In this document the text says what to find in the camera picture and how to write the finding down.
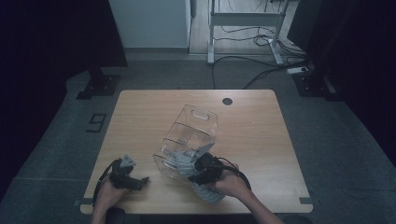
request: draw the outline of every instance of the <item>white wall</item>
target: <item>white wall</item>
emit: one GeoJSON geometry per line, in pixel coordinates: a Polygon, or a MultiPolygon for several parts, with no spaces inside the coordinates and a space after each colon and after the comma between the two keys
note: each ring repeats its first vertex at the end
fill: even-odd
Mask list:
{"type": "Polygon", "coordinates": [[[190,0],[109,0],[124,48],[189,46],[190,0]]]}

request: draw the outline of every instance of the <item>black cable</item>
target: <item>black cable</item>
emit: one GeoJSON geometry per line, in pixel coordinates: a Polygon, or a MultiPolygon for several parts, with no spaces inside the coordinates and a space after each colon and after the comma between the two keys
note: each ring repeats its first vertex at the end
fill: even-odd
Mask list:
{"type": "Polygon", "coordinates": [[[246,27],[246,28],[241,28],[241,29],[231,30],[231,31],[227,31],[227,30],[223,29],[223,31],[225,33],[233,33],[233,32],[238,32],[238,31],[243,31],[243,30],[249,30],[249,29],[264,29],[264,30],[271,31],[270,29],[262,27],[262,26],[251,26],[251,27],[246,27]]]}
{"type": "Polygon", "coordinates": [[[282,0],[279,0],[279,8],[277,9],[277,12],[280,11],[280,6],[282,5],[282,0]]]}
{"type": "Polygon", "coordinates": [[[102,173],[102,175],[99,177],[99,180],[98,180],[98,182],[96,183],[96,187],[95,187],[95,190],[94,190],[94,192],[93,192],[92,207],[95,206],[95,203],[96,203],[96,199],[97,199],[99,190],[100,190],[100,188],[101,188],[101,186],[102,186],[102,181],[105,179],[105,176],[107,176],[108,171],[110,170],[110,168],[113,166],[113,164],[114,164],[115,162],[116,162],[116,161],[111,162],[110,165],[107,166],[107,168],[105,169],[105,171],[104,171],[104,172],[102,173]]]}
{"type": "Polygon", "coordinates": [[[305,53],[302,50],[299,49],[293,49],[290,47],[287,47],[285,44],[283,44],[280,40],[277,41],[280,49],[282,50],[282,52],[289,54],[289,55],[293,55],[293,56],[298,56],[301,58],[306,57],[305,53]]]}
{"type": "Polygon", "coordinates": [[[233,168],[235,168],[235,170],[239,170],[234,164],[232,164],[230,161],[228,161],[227,159],[225,159],[225,158],[222,158],[222,157],[218,157],[218,159],[219,160],[224,160],[224,161],[227,161],[228,163],[230,163],[231,164],[231,166],[233,167],[233,168]]]}
{"type": "Polygon", "coordinates": [[[264,8],[264,12],[267,11],[267,6],[268,6],[268,0],[265,1],[265,8],[264,8]]]}
{"type": "Polygon", "coordinates": [[[260,0],[259,5],[256,7],[256,9],[254,9],[254,12],[256,12],[257,8],[259,8],[259,6],[262,4],[262,0],[260,0]]]}
{"type": "Polygon", "coordinates": [[[280,70],[283,70],[283,69],[287,69],[287,68],[291,68],[291,67],[294,67],[294,66],[307,64],[307,63],[308,63],[308,60],[303,60],[301,62],[292,63],[292,64],[289,64],[289,65],[285,65],[285,66],[281,66],[281,67],[278,67],[278,68],[274,68],[274,69],[263,71],[263,72],[259,73],[257,76],[255,76],[253,79],[251,79],[249,81],[249,83],[243,88],[243,90],[246,90],[247,88],[249,88],[257,80],[259,80],[261,78],[266,78],[272,72],[280,71],[280,70]]]}
{"type": "Polygon", "coordinates": [[[218,62],[220,62],[221,60],[228,59],[228,58],[244,59],[244,60],[249,60],[249,61],[253,61],[253,62],[256,62],[256,63],[261,63],[261,64],[264,64],[264,65],[267,65],[267,66],[281,67],[280,65],[277,65],[277,64],[265,63],[265,62],[261,62],[261,61],[255,60],[255,59],[245,58],[245,57],[240,57],[240,56],[225,56],[225,57],[219,58],[219,59],[215,60],[215,62],[212,64],[212,82],[213,82],[213,90],[216,89],[215,65],[216,65],[218,62]]]}
{"type": "Polygon", "coordinates": [[[257,29],[257,34],[256,34],[256,38],[254,39],[254,43],[255,43],[257,46],[259,46],[259,47],[265,47],[265,46],[270,45],[269,36],[266,35],[266,34],[261,35],[261,34],[260,34],[260,29],[267,30],[267,32],[268,32],[268,31],[271,31],[271,32],[273,33],[273,31],[270,30],[270,29],[268,29],[268,28],[259,27],[259,28],[257,29]],[[266,43],[266,44],[259,44],[259,39],[262,39],[262,40],[266,41],[267,43],[266,43]]]}
{"type": "Polygon", "coordinates": [[[244,40],[249,40],[249,39],[255,39],[257,36],[253,37],[248,37],[248,38],[243,38],[243,39],[234,39],[234,38],[228,38],[228,37],[223,37],[223,38],[213,38],[214,40],[233,40],[233,41],[244,41],[244,40]]]}
{"type": "Polygon", "coordinates": [[[230,166],[223,166],[222,168],[224,170],[228,170],[228,171],[236,173],[245,182],[245,184],[247,185],[247,188],[251,190],[251,186],[250,186],[250,183],[248,182],[248,178],[244,175],[244,173],[240,172],[238,169],[235,170],[233,167],[230,167],[230,166]]]}
{"type": "Polygon", "coordinates": [[[231,7],[231,2],[230,2],[230,0],[228,0],[228,6],[230,7],[231,11],[233,12],[233,8],[231,7]]]}

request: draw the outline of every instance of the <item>metal stand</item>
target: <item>metal stand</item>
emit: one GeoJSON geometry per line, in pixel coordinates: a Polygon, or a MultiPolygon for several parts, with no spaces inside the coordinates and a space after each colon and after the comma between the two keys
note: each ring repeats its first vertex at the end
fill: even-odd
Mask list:
{"type": "Polygon", "coordinates": [[[88,82],[84,91],[81,91],[77,100],[91,100],[93,96],[113,96],[120,82],[120,75],[103,75],[100,78],[100,85],[93,77],[88,82]]]}
{"type": "Polygon", "coordinates": [[[216,0],[211,0],[211,10],[209,17],[209,41],[207,44],[207,63],[215,62],[215,42],[214,29],[215,26],[275,26],[276,31],[274,37],[269,40],[270,49],[274,55],[277,64],[283,64],[279,51],[276,48],[276,42],[279,38],[280,29],[283,20],[285,20],[286,10],[288,9],[289,0],[285,0],[285,4],[279,13],[222,13],[215,11],[216,0]]]}

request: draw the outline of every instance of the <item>gray carpet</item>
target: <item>gray carpet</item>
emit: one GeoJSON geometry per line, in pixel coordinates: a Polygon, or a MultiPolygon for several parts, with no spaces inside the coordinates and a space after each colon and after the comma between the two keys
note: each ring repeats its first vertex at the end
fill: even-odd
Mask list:
{"type": "MultiPolygon", "coordinates": [[[[217,88],[242,89],[268,68],[249,61],[220,62],[215,67],[217,88]]],[[[122,90],[213,88],[205,60],[130,60],[129,68],[104,72],[121,75],[112,97],[76,100],[89,75],[68,80],[63,105],[1,202],[1,224],[89,223],[90,217],[79,212],[78,200],[122,90]],[[106,114],[99,133],[86,132],[98,128],[89,123],[93,114],[106,114]]],[[[313,212],[303,216],[313,223],[396,223],[395,167],[345,103],[300,97],[285,71],[258,80],[251,89],[276,93],[314,202],[313,212]]],[[[138,215],[129,219],[134,224],[153,220],[138,215]]]]}

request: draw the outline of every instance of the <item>black strap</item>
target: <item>black strap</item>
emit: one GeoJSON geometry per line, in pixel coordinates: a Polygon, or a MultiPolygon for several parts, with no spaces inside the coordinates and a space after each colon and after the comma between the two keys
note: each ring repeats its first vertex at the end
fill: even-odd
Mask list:
{"type": "Polygon", "coordinates": [[[125,211],[123,209],[112,207],[107,210],[106,224],[123,224],[125,217],[125,211]]]}
{"type": "Polygon", "coordinates": [[[248,182],[248,178],[244,175],[244,173],[240,172],[238,169],[231,167],[231,166],[226,166],[226,165],[207,165],[207,167],[212,167],[212,168],[222,168],[224,170],[228,170],[231,171],[233,173],[235,173],[236,175],[238,175],[239,177],[242,178],[242,180],[244,180],[245,184],[247,185],[247,188],[251,190],[251,186],[250,183],[248,182]]]}
{"type": "Polygon", "coordinates": [[[110,167],[113,166],[114,162],[115,162],[115,161],[113,161],[113,162],[110,163],[110,165],[105,169],[105,171],[103,172],[103,174],[99,177],[98,182],[96,183],[95,191],[93,192],[92,207],[95,206],[96,198],[97,198],[97,196],[98,196],[99,189],[100,189],[100,187],[101,187],[101,185],[102,185],[102,181],[103,181],[103,179],[105,179],[105,176],[107,175],[108,170],[110,170],[110,167]]]}

